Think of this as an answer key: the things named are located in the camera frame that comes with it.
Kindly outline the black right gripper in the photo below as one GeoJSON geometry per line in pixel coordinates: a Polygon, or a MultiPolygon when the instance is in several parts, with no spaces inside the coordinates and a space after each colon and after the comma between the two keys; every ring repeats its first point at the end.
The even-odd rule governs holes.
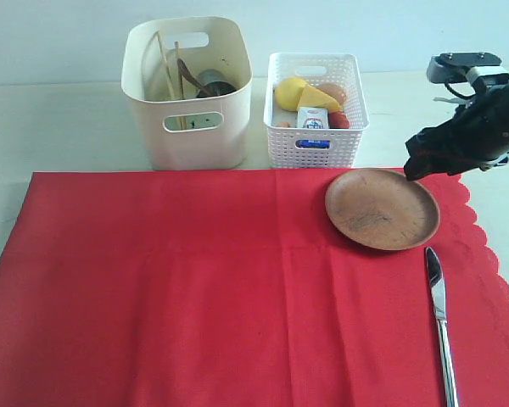
{"type": "Polygon", "coordinates": [[[408,181],[489,170],[509,160],[509,83],[466,100],[451,120],[425,127],[406,142],[408,181]]]}

